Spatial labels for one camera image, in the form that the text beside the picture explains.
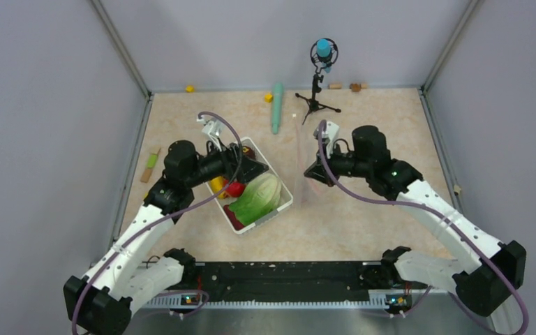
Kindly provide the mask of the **yellow toy banana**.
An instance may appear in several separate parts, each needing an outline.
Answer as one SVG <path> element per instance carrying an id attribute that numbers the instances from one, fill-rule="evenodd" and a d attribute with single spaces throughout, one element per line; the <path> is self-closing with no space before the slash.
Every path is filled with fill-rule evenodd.
<path id="1" fill-rule="evenodd" d="M 228 180 L 222 176 L 215 177 L 211 181 L 208 182 L 212 193 L 219 192 L 227 183 L 228 183 Z M 218 195 L 218 199 L 226 199 L 227 197 L 228 195 L 225 193 L 225 191 L 221 192 Z"/>

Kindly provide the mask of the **green toy napa cabbage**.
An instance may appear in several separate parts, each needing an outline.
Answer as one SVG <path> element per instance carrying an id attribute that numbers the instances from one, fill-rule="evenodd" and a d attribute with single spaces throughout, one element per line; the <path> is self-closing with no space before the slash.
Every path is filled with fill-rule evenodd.
<path id="1" fill-rule="evenodd" d="M 266 172 L 249 182 L 244 193 L 228 205 L 229 209 L 242 224 L 250 225 L 278 207 L 281 189 L 281 180 Z"/>

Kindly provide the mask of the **dark purple toy mangosteen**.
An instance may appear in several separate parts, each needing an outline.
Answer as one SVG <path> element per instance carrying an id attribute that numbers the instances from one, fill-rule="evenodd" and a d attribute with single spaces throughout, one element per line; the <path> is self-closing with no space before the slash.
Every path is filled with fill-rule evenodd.
<path id="1" fill-rule="evenodd" d="M 243 146 L 241 153 L 244 157 L 244 161 L 256 161 L 256 153 L 251 147 Z"/>

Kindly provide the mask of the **dark red toy vegetable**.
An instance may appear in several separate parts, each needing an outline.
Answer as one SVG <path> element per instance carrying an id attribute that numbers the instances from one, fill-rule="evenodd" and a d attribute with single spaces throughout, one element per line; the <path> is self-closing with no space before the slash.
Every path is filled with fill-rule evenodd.
<path id="1" fill-rule="evenodd" d="M 225 215 L 227 216 L 231 227 L 235 232 L 238 232 L 240 230 L 243 230 L 245 228 L 245 225 L 242 224 L 237 217 L 235 216 L 235 213 L 229 209 L 229 206 L 226 204 L 223 206 L 223 211 Z"/>

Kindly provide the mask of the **teal cylindrical toy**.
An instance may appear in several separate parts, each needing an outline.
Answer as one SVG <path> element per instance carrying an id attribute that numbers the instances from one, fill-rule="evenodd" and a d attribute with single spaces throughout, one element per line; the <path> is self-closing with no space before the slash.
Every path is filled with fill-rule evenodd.
<path id="1" fill-rule="evenodd" d="M 278 134 L 281 126 L 282 102 L 283 102 L 284 86 L 282 82 L 277 82 L 272 89 L 271 102 L 271 132 Z"/>

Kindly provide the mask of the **red toy apple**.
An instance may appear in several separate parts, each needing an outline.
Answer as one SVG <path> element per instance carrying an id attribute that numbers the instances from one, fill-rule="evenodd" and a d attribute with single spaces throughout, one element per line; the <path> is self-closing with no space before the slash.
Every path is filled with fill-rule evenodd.
<path id="1" fill-rule="evenodd" d="M 231 198 L 239 198 L 245 191 L 246 184 L 238 181 L 232 182 L 225 190 L 225 193 Z"/>

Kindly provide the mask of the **green and wood toy knife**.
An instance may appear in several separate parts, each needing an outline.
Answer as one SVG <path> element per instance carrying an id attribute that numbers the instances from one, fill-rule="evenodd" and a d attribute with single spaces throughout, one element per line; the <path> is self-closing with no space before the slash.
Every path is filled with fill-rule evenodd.
<path id="1" fill-rule="evenodd" d="M 150 178 L 151 178 L 151 175 L 154 171 L 154 168 L 155 168 L 155 165 L 156 165 L 156 162 L 158 160 L 158 157 L 159 157 L 159 154 L 161 152 L 161 146 L 155 146 L 155 147 L 152 147 L 150 150 L 149 150 L 149 155 L 147 156 L 147 160 L 145 162 L 145 167 L 144 167 L 144 170 L 141 174 L 141 177 L 140 177 L 140 182 L 141 183 L 148 183 Z"/>

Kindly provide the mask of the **black tripod microphone stand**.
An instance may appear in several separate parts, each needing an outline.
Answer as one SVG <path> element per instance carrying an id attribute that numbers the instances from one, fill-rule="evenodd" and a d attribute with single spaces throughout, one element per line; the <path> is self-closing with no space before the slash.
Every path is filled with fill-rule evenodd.
<path id="1" fill-rule="evenodd" d="M 317 100 L 317 95 L 322 91 L 322 87 L 320 86 L 323 82 L 324 75 L 322 74 L 323 70 L 326 70 L 326 68 L 317 68 L 313 74 L 312 79 L 312 86 L 311 86 L 311 96 L 309 98 L 302 96 L 299 93 L 295 94 L 296 98 L 300 98 L 307 104 L 307 112 L 305 113 L 301 124 L 302 126 L 306 123 L 306 120 L 308 117 L 318 111 L 321 110 L 331 110 L 335 113 L 341 113 L 342 110 L 340 108 L 335 108 L 329 105 L 324 105 L 323 103 L 319 102 Z"/>

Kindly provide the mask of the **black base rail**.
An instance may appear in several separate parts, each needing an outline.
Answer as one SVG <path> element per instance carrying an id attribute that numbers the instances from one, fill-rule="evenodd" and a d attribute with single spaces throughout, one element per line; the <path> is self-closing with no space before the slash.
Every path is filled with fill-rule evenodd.
<path id="1" fill-rule="evenodd" d="M 202 290 L 212 303 L 366 303 L 377 290 L 415 286 L 379 262 L 198 262 L 172 289 Z"/>

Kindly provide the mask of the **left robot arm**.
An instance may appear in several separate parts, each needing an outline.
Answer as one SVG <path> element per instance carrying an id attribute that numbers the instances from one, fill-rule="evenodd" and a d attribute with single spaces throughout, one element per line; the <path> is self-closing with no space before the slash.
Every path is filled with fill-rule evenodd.
<path id="1" fill-rule="evenodd" d="M 71 331 L 123 334 L 133 315 L 165 289 L 188 288 L 195 282 L 195 258 L 178 248 L 169 250 L 150 268 L 137 269 L 154 244 L 188 211 L 216 199 L 194 202 L 193 189 L 217 177 L 248 183 L 270 170 L 259 151 L 245 145 L 221 144 L 199 154 L 188 140 L 172 143 L 160 179 L 149 189 L 133 222 L 110 250 L 81 277 L 64 284 Z"/>

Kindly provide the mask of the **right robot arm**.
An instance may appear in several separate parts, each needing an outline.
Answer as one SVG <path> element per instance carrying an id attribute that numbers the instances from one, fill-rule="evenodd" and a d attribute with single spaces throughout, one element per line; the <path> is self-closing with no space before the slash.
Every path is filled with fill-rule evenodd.
<path id="1" fill-rule="evenodd" d="M 523 283 L 526 250 L 517 241 L 504 243 L 444 201 L 411 164 L 393 158 L 385 135 L 375 126 L 352 132 L 353 148 L 341 151 L 339 127 L 321 121 L 314 131 L 316 160 L 305 176 L 327 186 L 341 177 L 363 179 L 377 195 L 376 204 L 402 208 L 451 254 L 446 260 L 398 247 L 383 256 L 383 282 L 399 288 L 406 281 L 424 283 L 454 295 L 469 311 L 488 317 L 508 299 L 528 309 L 518 290 Z"/>

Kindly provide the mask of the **blue microphone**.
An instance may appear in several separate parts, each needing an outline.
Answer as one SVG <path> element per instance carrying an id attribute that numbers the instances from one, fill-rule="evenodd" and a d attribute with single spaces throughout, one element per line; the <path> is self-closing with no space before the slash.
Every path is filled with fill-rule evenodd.
<path id="1" fill-rule="evenodd" d="M 321 38 L 311 47 L 310 60 L 315 68 L 315 73 L 329 73 L 331 67 L 338 60 L 338 46 L 330 38 Z"/>

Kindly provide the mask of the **brown wooden block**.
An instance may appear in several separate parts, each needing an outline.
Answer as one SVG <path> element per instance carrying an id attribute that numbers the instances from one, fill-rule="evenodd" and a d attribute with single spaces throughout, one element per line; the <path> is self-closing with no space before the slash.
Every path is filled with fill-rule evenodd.
<path id="1" fill-rule="evenodd" d="M 366 90 L 369 88 L 369 84 L 368 83 L 365 83 L 365 82 L 362 82 L 362 83 L 351 83 L 349 85 L 349 90 L 351 90 L 351 92 L 354 92 L 354 93 L 358 93 L 362 90 Z"/>

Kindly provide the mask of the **white perforated plastic basket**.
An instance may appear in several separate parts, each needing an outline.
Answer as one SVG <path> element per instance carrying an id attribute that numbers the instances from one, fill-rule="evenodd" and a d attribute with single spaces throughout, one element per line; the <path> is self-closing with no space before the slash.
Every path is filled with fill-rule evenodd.
<path id="1" fill-rule="evenodd" d="M 246 181 L 230 186 L 232 192 L 239 191 L 240 196 L 234 198 L 225 192 L 214 200 L 236 235 L 259 228 L 293 203 L 292 193 L 255 142 L 250 137 L 243 137 L 241 143 L 246 154 L 243 165 Z"/>

